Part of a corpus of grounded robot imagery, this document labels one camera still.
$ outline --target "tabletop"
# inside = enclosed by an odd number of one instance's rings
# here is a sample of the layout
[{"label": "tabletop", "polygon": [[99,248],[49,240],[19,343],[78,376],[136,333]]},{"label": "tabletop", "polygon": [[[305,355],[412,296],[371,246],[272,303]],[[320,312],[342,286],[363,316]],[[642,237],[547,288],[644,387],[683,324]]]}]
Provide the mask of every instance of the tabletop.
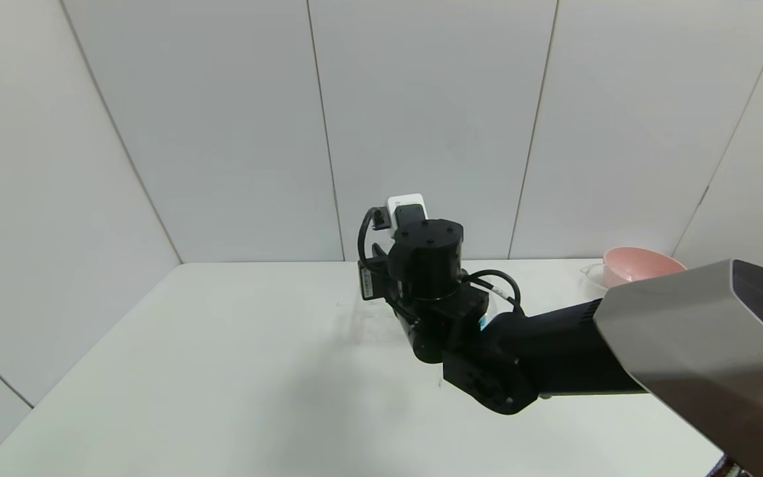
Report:
[{"label": "tabletop", "polygon": [[[508,272],[533,315],[595,298],[594,262],[464,266]],[[369,303],[355,263],[179,266],[0,446],[0,475],[702,477],[720,458],[649,395],[492,413]]]}]

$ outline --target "clear plastic container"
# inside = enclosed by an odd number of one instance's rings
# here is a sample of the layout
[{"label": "clear plastic container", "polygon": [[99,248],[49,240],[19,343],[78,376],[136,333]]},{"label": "clear plastic container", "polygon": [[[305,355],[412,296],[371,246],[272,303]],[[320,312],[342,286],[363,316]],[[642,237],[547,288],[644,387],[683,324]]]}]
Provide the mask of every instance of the clear plastic container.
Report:
[{"label": "clear plastic container", "polygon": [[[494,295],[494,293],[489,293],[488,296],[490,302],[487,305],[487,313],[482,317],[482,328],[487,326],[490,320],[500,312],[511,310],[511,304],[499,296]],[[349,341],[356,345],[408,343],[405,331],[403,331],[399,320],[393,314],[393,309],[387,305],[387,302],[381,298],[364,301],[360,292],[355,293],[355,304],[352,308],[348,337]]]}]

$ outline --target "pink bowl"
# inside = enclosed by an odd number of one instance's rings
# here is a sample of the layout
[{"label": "pink bowl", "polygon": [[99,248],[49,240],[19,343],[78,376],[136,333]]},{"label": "pink bowl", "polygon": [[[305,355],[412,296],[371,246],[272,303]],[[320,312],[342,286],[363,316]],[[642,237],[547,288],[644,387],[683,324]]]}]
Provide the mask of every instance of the pink bowl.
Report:
[{"label": "pink bowl", "polygon": [[603,281],[608,288],[687,270],[672,257],[639,247],[612,248],[602,262]]}]

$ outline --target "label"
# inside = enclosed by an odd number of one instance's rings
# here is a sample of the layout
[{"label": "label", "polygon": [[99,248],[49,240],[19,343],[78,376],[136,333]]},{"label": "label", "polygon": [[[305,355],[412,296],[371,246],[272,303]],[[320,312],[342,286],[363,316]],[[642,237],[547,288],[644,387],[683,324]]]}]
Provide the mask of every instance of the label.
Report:
[{"label": "label", "polygon": [[361,293],[364,294],[364,298],[372,298],[373,296],[373,277],[369,270],[361,268]]}]

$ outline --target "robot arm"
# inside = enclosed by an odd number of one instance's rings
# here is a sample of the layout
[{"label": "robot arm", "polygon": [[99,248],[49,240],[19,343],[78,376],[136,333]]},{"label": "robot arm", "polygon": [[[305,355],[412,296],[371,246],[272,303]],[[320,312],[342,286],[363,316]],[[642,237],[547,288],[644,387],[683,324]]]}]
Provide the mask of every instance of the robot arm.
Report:
[{"label": "robot arm", "polygon": [[[366,257],[370,221],[391,230]],[[763,268],[739,260],[626,284],[527,317],[517,284],[461,269],[464,229],[429,219],[419,194],[372,208],[358,236],[364,299],[385,299],[415,356],[490,410],[554,395],[649,392],[763,477]],[[484,275],[515,290],[487,326]]]}]

